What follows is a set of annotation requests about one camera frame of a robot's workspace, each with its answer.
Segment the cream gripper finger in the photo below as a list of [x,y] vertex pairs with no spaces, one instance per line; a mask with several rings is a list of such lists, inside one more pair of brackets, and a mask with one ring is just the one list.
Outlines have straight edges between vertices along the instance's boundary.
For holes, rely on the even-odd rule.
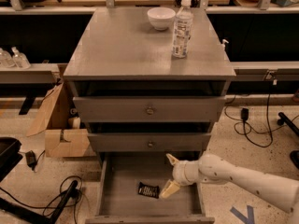
[[171,195],[179,191],[179,189],[180,189],[180,184],[177,181],[168,180],[160,193],[160,197],[163,199],[167,199]]
[[178,159],[176,157],[174,157],[172,154],[167,153],[166,157],[168,158],[168,160],[172,166],[175,166],[178,163]]

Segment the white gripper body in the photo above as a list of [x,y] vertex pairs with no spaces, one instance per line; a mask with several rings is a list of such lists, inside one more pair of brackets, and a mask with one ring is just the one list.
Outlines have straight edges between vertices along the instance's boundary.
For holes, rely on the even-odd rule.
[[172,176],[180,186],[189,186],[199,181],[198,161],[178,161]]

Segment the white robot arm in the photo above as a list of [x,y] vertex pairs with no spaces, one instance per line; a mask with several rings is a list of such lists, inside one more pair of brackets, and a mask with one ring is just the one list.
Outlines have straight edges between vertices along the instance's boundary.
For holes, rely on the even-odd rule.
[[233,165],[217,155],[206,152],[196,161],[180,161],[169,153],[166,157],[173,166],[173,179],[166,182],[160,193],[161,198],[166,199],[181,187],[196,183],[231,182],[288,213],[287,224],[299,222],[298,180]]

